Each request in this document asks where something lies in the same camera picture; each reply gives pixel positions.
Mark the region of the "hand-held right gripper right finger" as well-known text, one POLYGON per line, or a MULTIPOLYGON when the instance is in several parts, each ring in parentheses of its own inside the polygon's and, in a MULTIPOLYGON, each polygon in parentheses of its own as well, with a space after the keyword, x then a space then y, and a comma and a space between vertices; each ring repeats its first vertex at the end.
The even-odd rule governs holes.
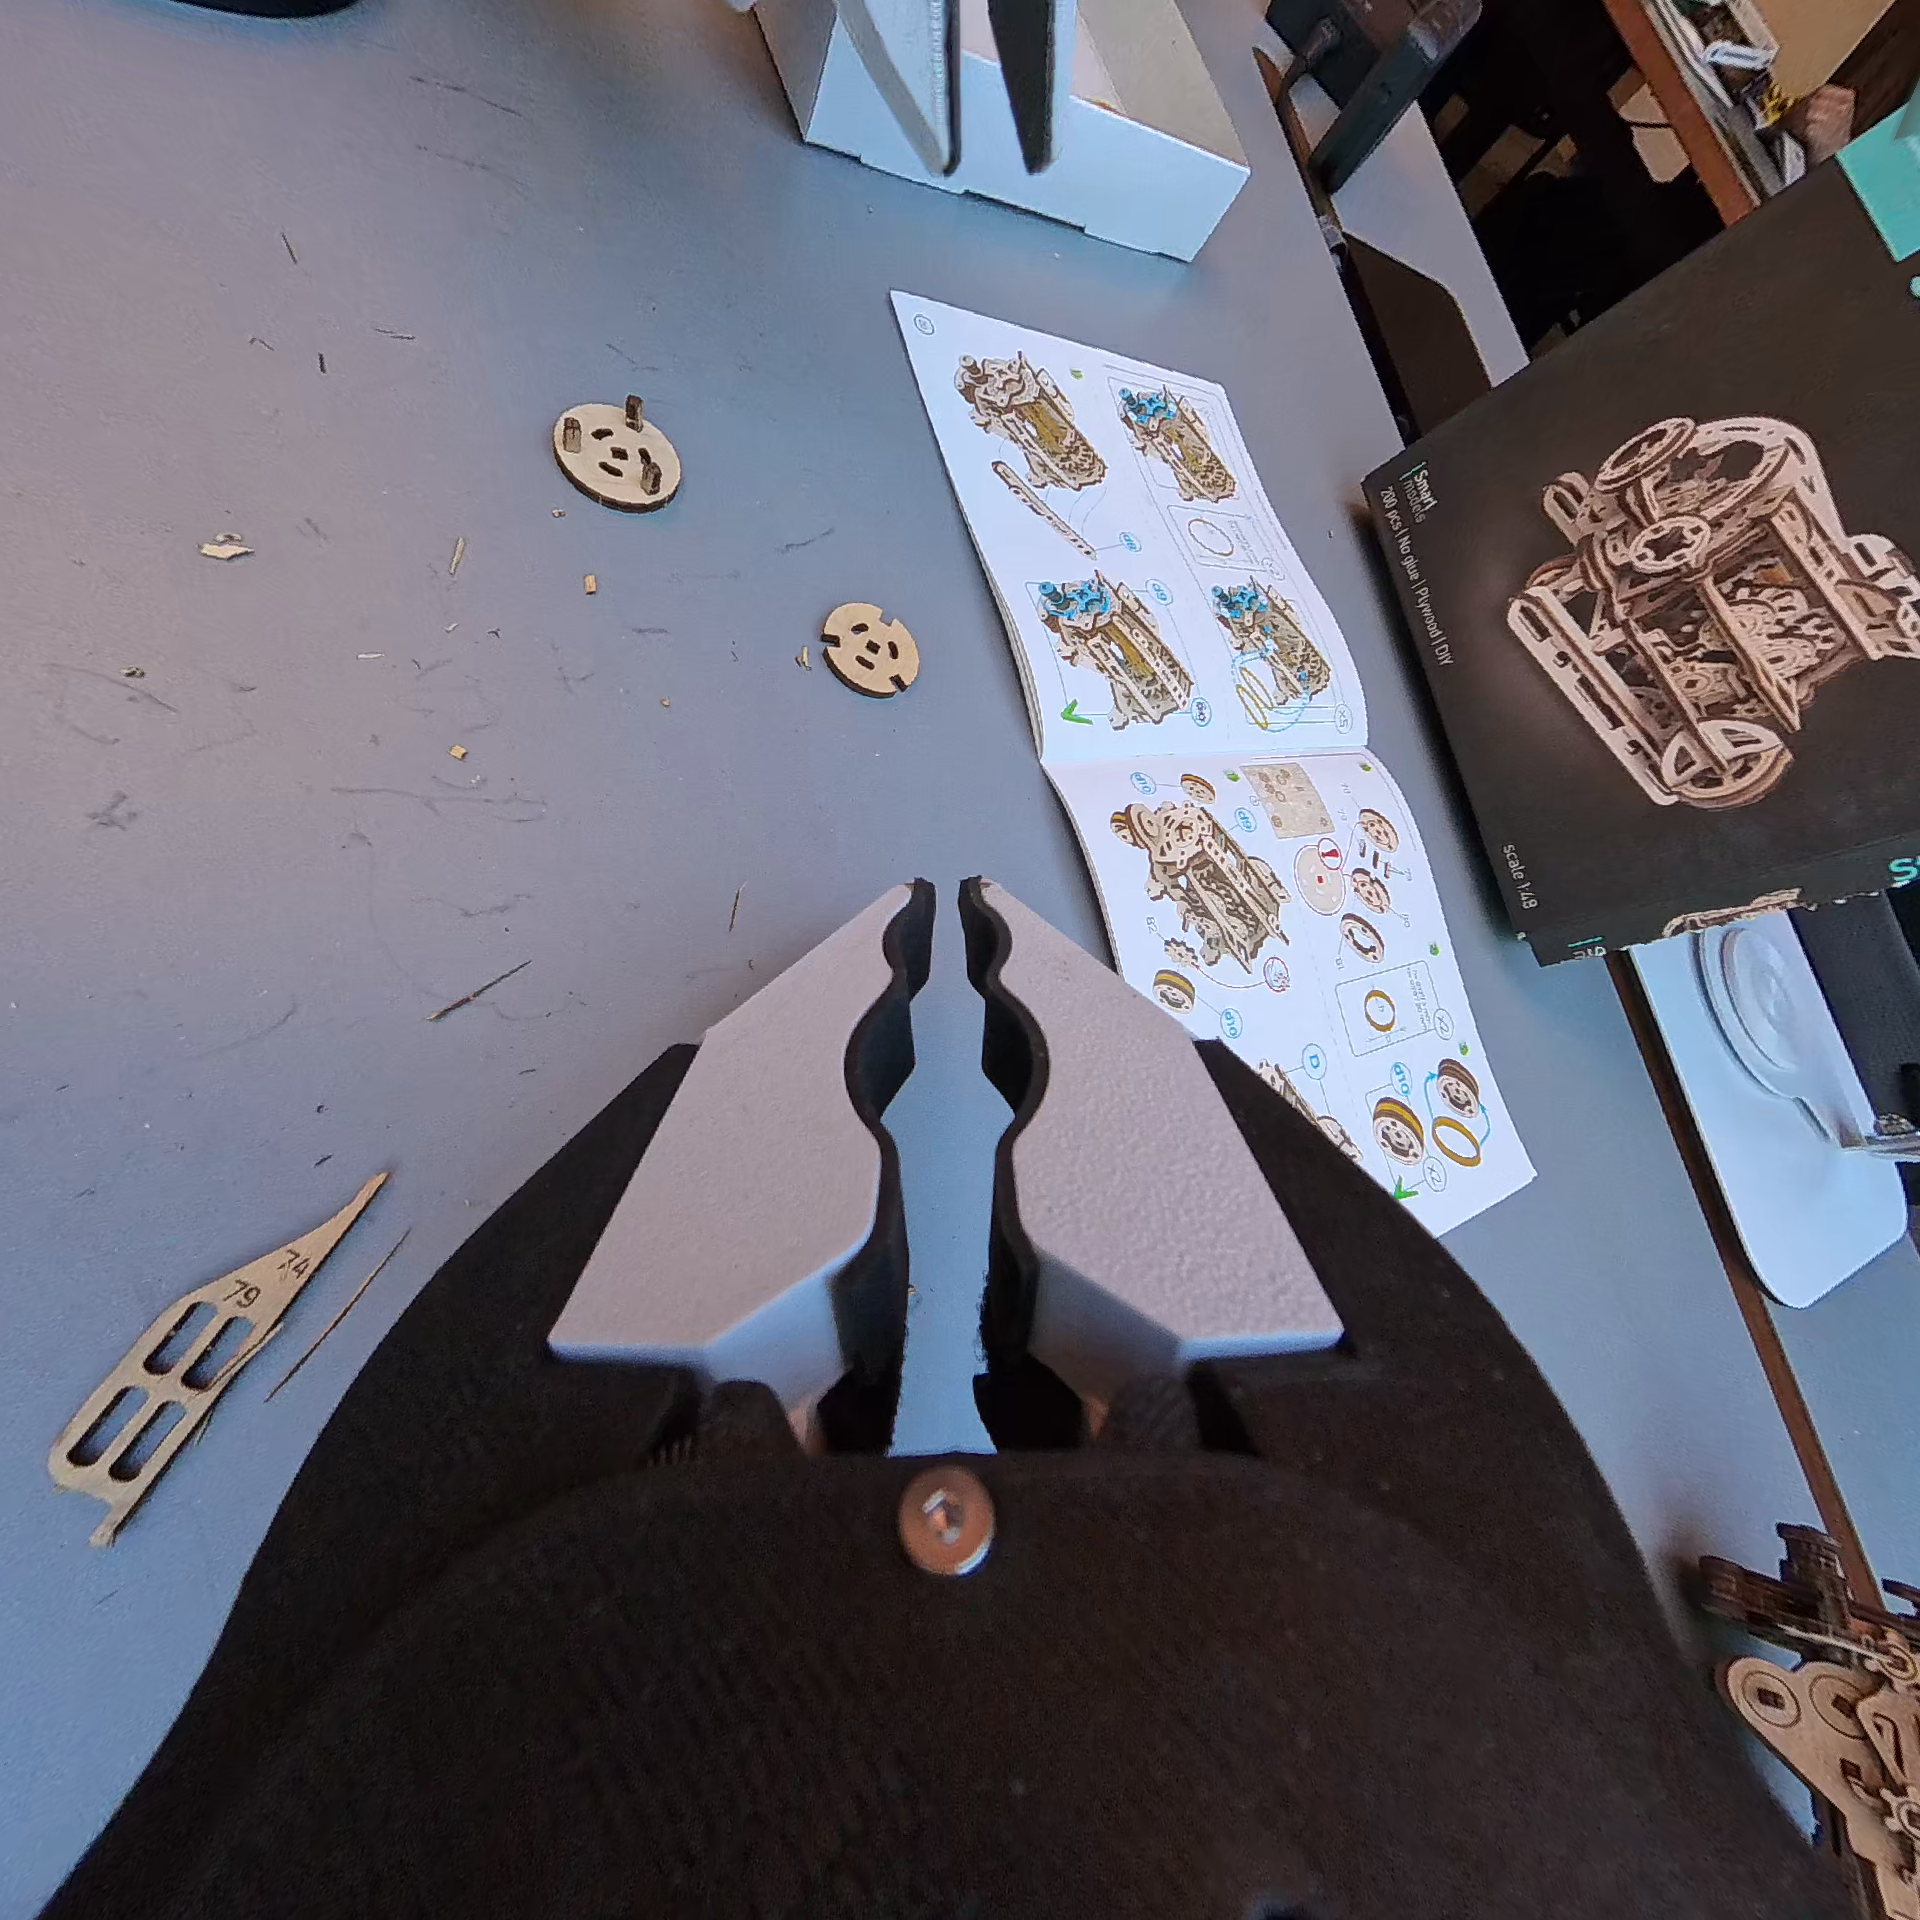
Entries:
POLYGON ((1077 1446, 1196 1361, 1331 1350, 1337 1309, 1186 1029, 997 881, 957 909, 1012 1112, 975 1380, 994 1446, 1077 1446))

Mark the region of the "assembled wooden model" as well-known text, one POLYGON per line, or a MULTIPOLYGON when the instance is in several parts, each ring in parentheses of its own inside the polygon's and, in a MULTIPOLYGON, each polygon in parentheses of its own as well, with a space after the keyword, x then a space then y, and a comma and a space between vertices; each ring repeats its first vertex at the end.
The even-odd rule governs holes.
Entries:
POLYGON ((1705 1554, 1703 1609, 1793 1654, 1716 1671, 1721 1700, 1808 1786, 1816 1836, 1859 1916, 1919 1916, 1919 1592, 1891 1612, 1851 1585, 1836 1540, 1780 1525, 1776 1574, 1705 1554))

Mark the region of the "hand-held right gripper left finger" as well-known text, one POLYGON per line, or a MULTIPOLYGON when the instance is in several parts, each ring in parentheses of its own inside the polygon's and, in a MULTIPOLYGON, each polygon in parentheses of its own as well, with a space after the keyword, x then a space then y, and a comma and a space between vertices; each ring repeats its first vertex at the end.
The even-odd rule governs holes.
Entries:
POLYGON ((831 1450, 895 1444, 907 1242, 882 1124, 935 892, 882 893, 709 1025, 547 1344, 768 1385, 831 1450))

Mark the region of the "notched round wooden disc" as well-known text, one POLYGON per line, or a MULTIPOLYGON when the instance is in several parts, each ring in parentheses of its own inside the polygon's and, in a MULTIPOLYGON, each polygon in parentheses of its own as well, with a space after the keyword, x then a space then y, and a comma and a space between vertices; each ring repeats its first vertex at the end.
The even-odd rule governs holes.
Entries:
POLYGON ((823 618, 823 663, 852 692, 895 698, 921 671, 913 631, 875 602, 843 602, 823 618))

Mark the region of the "grey desk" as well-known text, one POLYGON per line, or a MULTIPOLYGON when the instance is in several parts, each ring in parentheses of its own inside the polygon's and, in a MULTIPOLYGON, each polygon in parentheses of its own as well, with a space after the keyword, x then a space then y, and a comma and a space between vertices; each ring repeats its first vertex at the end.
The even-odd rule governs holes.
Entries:
POLYGON ((972 1401, 1001 1103, 954 893, 1100 950, 891 292, 1197 373, 1347 633, 1539 1174, 1448 1236, 1567 1399, 1699 1684, 1699 1552, 1810 1500, 1596 966, 1493 926, 1351 517, 1394 425, 1253 49, 1184 268, 815 151, 724 5, 4 5, 4 1916, 216 1648, 304 1456, 468 1234, 667 1045, 939 892, 901 1438, 972 1401), (557 466, 642 398, 683 477, 557 466), (231 565, 199 541, 239 533, 231 565), (895 698, 823 663, 875 602, 895 698), (490 996, 444 1002, 532 960, 490 996), (392 1180, 105 1550, 47 1461, 177 1298, 392 1180), (271 1386, 415 1226, 272 1404, 271 1386))

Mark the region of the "slotted wooden offcut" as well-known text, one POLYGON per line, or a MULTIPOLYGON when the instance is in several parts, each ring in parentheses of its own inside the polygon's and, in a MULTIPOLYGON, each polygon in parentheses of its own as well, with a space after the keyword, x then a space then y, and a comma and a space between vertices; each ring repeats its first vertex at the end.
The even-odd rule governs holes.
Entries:
POLYGON ((170 1302, 87 1394, 47 1466, 58 1489, 101 1503, 92 1546, 115 1542, 389 1180, 379 1169, 317 1226, 170 1302))

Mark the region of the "black model kit box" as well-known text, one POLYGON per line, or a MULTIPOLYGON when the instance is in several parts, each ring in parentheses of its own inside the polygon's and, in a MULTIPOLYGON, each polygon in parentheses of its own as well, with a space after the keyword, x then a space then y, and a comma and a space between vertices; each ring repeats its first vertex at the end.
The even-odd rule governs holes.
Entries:
POLYGON ((1364 479, 1545 965, 1915 879, 1905 110, 1364 479))

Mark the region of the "round wooden disc with holes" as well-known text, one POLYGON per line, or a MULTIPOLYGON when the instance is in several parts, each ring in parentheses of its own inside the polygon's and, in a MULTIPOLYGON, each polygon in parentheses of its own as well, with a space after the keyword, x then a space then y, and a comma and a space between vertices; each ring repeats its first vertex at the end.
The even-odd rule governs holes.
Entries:
POLYGON ((682 456, 635 392, 567 406, 552 442, 565 477, 617 511, 658 511, 682 490, 682 456))

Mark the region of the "white cardboard box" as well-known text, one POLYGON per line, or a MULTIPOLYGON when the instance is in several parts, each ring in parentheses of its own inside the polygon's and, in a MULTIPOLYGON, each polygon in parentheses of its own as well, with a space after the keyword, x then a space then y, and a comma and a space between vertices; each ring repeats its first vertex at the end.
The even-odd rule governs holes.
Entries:
POLYGON ((888 176, 1034 210, 1128 248, 1191 260, 1248 162, 1184 16, 1170 1, 1074 5, 1072 97, 1058 154, 1032 176, 986 1, 957 5, 962 158, 913 152, 831 1, 752 5, 804 141, 888 176))

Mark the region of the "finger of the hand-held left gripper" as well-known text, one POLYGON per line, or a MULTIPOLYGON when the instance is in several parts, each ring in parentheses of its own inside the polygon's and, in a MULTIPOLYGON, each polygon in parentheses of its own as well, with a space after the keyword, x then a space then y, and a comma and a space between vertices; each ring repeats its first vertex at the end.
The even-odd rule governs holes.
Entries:
POLYGON ((1024 168, 1044 174, 1072 97, 1074 1, 987 1, 1001 82, 1024 168))
POLYGON ((837 1, 859 61, 913 152, 935 176, 962 158, 956 1, 837 1))

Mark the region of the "illustrated instruction booklet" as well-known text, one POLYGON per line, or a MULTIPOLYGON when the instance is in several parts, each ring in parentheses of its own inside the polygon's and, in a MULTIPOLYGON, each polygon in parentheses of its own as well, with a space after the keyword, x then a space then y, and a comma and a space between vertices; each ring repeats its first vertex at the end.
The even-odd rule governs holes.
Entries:
POLYGON ((1521 1190, 1415 814, 1228 392, 895 309, 1116 968, 1428 1231, 1521 1190))

